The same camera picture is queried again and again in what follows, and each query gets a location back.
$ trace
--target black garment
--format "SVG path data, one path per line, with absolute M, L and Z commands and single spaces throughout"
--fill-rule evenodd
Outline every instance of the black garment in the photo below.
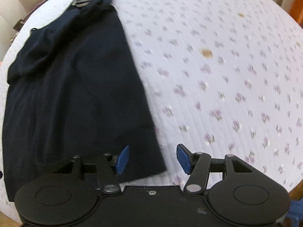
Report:
M 166 168 L 144 88 L 112 5 L 70 6 L 33 30 L 8 71 L 3 124 L 7 194 L 46 165 L 130 145 L 120 181 Z

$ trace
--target brown patch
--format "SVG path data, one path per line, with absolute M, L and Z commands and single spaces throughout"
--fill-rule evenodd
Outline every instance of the brown patch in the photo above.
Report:
M 212 58 L 212 51 L 210 49 L 200 49 L 201 54 L 207 59 Z

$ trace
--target floral pattern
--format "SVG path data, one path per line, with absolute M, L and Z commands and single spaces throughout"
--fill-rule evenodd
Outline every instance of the floral pattern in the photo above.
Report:
M 8 67 L 31 28 L 49 24 L 70 1 L 38 8 L 10 47 L 0 68 L 1 118 Z M 113 0 L 113 6 L 168 168 L 131 184 L 184 185 L 179 143 L 214 158 L 235 154 L 288 191 L 302 180 L 303 30 L 286 12 L 272 0 Z M 219 180 L 211 174 L 208 187 Z M 0 210 L 18 219 L 3 180 L 0 196 Z

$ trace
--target white floral mattress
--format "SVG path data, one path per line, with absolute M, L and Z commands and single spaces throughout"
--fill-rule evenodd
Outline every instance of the white floral mattress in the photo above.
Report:
M 0 68 L 2 119 L 7 70 L 30 29 L 56 19 L 71 1 L 46 2 L 10 47 Z M 131 184 L 184 185 L 187 176 L 175 155 L 179 143 L 216 158 L 233 153 L 288 191 L 301 181 L 303 30 L 286 12 L 272 0 L 114 0 L 113 5 L 168 168 Z M 209 186 L 219 180 L 211 174 Z M 0 182 L 0 211 L 18 220 Z

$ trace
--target screw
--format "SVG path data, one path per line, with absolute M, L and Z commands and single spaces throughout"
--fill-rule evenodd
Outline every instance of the screw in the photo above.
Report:
M 149 195 L 155 195 L 157 192 L 155 191 L 155 190 L 150 190 L 149 192 L 148 192 L 148 194 Z
M 201 186 L 198 184 L 190 184 L 186 187 L 189 192 L 198 192 L 201 190 Z
M 115 184 L 108 184 L 104 187 L 104 191 L 107 193 L 113 193 L 119 190 L 119 187 Z

